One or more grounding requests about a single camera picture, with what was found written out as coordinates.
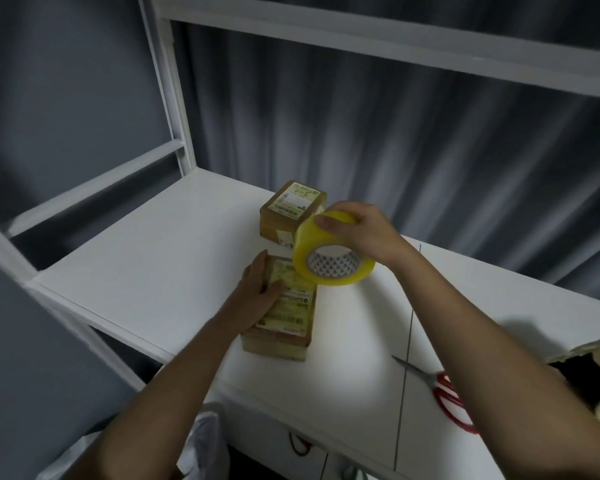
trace gray curtain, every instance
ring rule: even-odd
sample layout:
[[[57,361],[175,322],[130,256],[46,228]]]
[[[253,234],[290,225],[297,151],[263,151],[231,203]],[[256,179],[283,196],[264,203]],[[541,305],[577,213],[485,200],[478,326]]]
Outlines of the gray curtain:
[[[509,31],[547,38],[562,25],[545,8]],[[600,299],[600,99],[174,29],[202,168],[373,202],[404,234]]]

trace yellow tape roll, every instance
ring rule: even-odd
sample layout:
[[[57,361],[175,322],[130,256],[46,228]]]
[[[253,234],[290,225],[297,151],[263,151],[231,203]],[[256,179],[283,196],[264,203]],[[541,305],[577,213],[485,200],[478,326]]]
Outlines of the yellow tape roll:
[[[318,215],[333,217],[349,224],[357,222],[351,214],[339,210]],[[320,229],[313,221],[314,217],[305,220],[296,231],[296,272],[311,282],[327,286],[350,285],[368,276],[376,262],[358,256],[339,238]]]

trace cardboard box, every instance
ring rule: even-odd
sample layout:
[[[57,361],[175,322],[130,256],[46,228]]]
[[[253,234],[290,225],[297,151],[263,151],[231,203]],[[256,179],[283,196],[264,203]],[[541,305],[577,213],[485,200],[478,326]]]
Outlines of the cardboard box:
[[[291,259],[267,256],[265,286],[282,279],[287,291],[264,318],[240,334],[242,349],[304,362],[311,344],[318,286],[296,273]]]
[[[298,226],[323,211],[326,202],[327,192],[289,180],[260,208],[260,235],[293,249]]]

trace white table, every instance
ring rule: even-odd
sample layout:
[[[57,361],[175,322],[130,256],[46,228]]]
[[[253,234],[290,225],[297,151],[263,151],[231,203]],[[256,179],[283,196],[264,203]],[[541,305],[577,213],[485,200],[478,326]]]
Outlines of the white table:
[[[202,169],[40,273],[38,292],[167,362],[217,311],[264,248],[272,193]],[[412,310],[393,275],[320,287],[307,361],[245,353],[236,340],[216,387],[374,471],[392,471]]]
[[[460,292],[537,355],[549,358],[600,339],[598,300],[430,244],[423,243],[421,252]],[[425,371],[442,369],[417,317],[409,362]],[[429,389],[408,373],[397,460],[398,473],[411,480],[502,478],[480,436],[451,423]]]
[[[257,252],[289,256],[258,235],[258,209],[271,195],[195,169],[29,286],[167,362],[217,311]],[[599,301],[428,244],[422,252],[483,311],[535,338],[542,352],[600,338]],[[305,363],[245,353],[237,340],[214,387],[381,477],[497,478],[480,437],[447,420],[430,391],[409,374],[405,380],[391,359],[409,350],[417,366],[441,368],[419,322],[411,325],[398,282],[376,266],[356,285],[320,287]],[[555,344],[538,340],[534,327]]]

